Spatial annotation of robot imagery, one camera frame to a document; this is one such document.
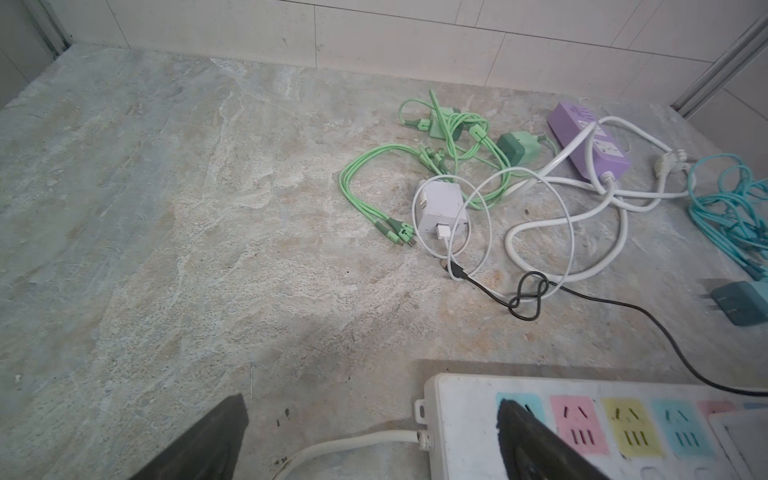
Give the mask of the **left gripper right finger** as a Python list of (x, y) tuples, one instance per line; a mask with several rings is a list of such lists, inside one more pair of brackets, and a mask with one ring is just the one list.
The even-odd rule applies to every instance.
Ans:
[(501, 401), (497, 429), (508, 479), (608, 479), (513, 400)]

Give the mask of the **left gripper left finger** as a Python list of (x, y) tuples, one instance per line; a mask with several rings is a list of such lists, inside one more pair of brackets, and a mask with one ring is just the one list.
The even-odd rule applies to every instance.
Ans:
[(243, 395), (229, 396), (131, 480), (232, 479), (248, 424)]

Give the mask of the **white multicolour power strip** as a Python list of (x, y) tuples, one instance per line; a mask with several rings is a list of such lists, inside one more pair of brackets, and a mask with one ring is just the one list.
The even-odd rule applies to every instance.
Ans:
[(739, 479), (708, 420), (767, 409), (708, 386), (443, 373), (414, 404), (434, 479), (503, 479), (496, 430), (513, 400), (612, 479)]

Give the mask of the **white charger with black cable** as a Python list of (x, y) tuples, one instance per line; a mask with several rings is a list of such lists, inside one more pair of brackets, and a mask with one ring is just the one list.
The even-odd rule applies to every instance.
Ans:
[(739, 479), (767, 478), (767, 409), (712, 414), (708, 420)]

